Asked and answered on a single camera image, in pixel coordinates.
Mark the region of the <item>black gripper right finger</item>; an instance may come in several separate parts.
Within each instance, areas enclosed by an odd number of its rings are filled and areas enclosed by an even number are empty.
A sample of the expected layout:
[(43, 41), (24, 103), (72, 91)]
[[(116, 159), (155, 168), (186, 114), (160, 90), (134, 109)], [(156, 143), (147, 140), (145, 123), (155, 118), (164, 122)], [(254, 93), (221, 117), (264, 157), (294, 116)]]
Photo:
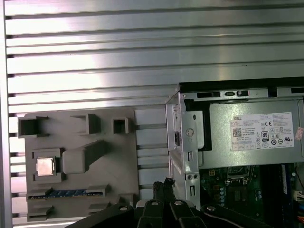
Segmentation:
[(200, 211), (175, 197), (172, 178), (164, 181), (164, 191), (170, 210), (180, 228), (269, 228), (270, 225), (255, 220), (217, 204), (204, 205)]

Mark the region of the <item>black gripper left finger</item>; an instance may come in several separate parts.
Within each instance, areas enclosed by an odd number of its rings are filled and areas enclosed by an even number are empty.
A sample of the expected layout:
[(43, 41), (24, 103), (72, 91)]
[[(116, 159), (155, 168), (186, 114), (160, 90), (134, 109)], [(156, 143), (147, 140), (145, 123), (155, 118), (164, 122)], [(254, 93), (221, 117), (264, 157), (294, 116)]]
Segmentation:
[(164, 183), (155, 182), (153, 199), (144, 206), (117, 203), (71, 225), (72, 228), (161, 228), (164, 214)]

